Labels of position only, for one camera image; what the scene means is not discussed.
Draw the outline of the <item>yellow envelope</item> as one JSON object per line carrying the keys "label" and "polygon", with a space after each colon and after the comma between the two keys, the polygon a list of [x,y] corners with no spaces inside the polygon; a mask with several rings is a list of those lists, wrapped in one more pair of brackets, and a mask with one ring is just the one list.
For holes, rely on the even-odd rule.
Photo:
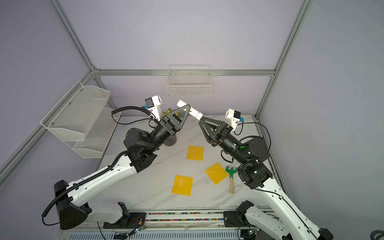
{"label": "yellow envelope", "polygon": [[215,163],[211,167],[207,168],[205,173],[215,185],[229,176],[228,172],[219,163]]}
{"label": "yellow envelope", "polygon": [[203,161],[204,159],[204,147],[189,146],[187,152],[187,159],[194,161]]}
{"label": "yellow envelope", "polygon": [[192,177],[176,175],[171,193],[183,196],[191,196],[193,180],[194,178]]}

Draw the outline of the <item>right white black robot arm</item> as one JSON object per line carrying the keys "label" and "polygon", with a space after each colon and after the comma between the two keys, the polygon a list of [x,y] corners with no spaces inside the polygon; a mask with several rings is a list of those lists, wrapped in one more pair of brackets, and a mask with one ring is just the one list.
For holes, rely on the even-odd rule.
{"label": "right white black robot arm", "polygon": [[243,225],[258,227],[274,240],[332,240],[330,230],[314,224],[284,192],[264,161],[270,157],[270,146],[265,138],[246,136],[237,139],[233,128],[227,123],[201,117],[199,126],[206,141],[213,147],[220,147],[240,163],[237,173],[241,181],[253,192],[259,194],[277,215],[274,219],[262,213],[250,201],[242,202],[237,208]]}

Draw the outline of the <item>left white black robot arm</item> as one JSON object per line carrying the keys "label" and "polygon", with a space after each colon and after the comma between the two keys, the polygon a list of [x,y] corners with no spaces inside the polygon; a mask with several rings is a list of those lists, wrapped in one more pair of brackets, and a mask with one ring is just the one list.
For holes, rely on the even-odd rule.
{"label": "left white black robot arm", "polygon": [[123,141],[126,150],[120,152],[112,163],[78,181],[67,183],[62,180],[55,183],[55,198],[41,217],[44,219],[56,207],[58,225],[62,230],[69,230],[95,215],[88,200],[124,178],[148,168],[157,157],[155,151],[183,128],[191,109],[190,105],[185,104],[167,113],[151,132],[129,129]]}

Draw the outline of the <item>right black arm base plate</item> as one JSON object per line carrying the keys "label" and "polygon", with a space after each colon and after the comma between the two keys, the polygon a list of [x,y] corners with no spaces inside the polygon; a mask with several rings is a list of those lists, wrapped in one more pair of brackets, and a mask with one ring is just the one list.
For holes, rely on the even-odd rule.
{"label": "right black arm base plate", "polygon": [[259,227],[258,225],[251,224],[246,219],[247,211],[224,211],[223,219],[224,226],[226,228],[234,228],[234,227]]}

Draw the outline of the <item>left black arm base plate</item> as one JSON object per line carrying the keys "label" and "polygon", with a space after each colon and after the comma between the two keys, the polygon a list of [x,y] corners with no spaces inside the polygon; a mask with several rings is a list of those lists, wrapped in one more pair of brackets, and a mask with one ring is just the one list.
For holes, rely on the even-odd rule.
{"label": "left black arm base plate", "polygon": [[145,224],[147,213],[130,213],[130,217],[123,216],[114,224],[104,223],[104,229],[138,229]]}

